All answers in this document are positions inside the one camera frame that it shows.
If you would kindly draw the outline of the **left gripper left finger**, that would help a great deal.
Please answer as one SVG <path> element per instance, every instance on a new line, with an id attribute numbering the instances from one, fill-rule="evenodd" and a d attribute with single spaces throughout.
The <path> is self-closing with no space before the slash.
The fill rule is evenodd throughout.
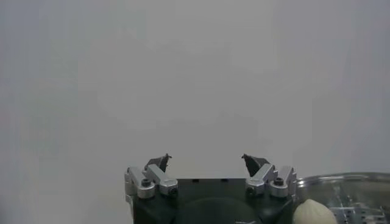
<path id="1" fill-rule="evenodd" d="M 129 166 L 124 172 L 125 193 L 140 199 L 150 199 L 156 192 L 175 197 L 178 194 L 179 182 L 166 174 L 168 161 L 172 156 L 165 154 L 150 159 L 143 169 Z"/>

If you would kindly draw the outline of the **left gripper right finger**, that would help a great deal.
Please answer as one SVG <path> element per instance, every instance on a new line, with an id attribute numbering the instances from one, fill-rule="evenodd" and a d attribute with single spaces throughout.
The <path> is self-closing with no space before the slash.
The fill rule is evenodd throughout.
<path id="1" fill-rule="evenodd" d="M 292 166 L 280 169 L 265 158 L 244 154 L 249 178 L 245 180 L 247 194 L 257 196 L 265 191 L 275 198 L 293 197 L 297 189 L 297 173 Z"/>

